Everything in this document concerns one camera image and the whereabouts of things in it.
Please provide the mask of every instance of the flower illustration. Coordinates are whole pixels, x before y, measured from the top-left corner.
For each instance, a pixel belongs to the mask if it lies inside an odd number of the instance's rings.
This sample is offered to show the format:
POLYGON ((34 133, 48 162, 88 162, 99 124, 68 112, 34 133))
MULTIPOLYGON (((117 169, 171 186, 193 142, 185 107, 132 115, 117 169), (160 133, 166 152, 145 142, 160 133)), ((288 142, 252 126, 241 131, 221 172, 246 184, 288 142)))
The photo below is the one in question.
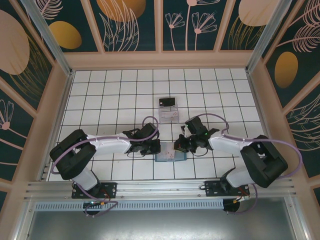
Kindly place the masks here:
POLYGON ((7 107, 3 99, 0 100, 0 129, 8 130, 10 128, 10 121, 14 114, 15 105, 8 101, 7 107))
POLYGON ((172 16, 170 13, 167 13, 165 15, 165 20, 168 23, 168 26, 170 28, 172 47, 173 47, 173 50, 175 51, 176 48, 174 44, 172 29, 184 26, 185 21, 183 21, 183 17, 181 16, 181 13, 173 13, 172 16))
POLYGON ((197 50, 198 34, 210 33, 217 30, 217 25, 214 24, 216 19, 215 13, 203 13, 199 18, 199 12, 192 14, 192 24, 195 32, 194 50, 197 50))
POLYGON ((220 0, 186 0, 186 3, 193 7, 193 6, 196 6, 196 5, 210 5, 210 4, 216 4, 220 2, 220 0))

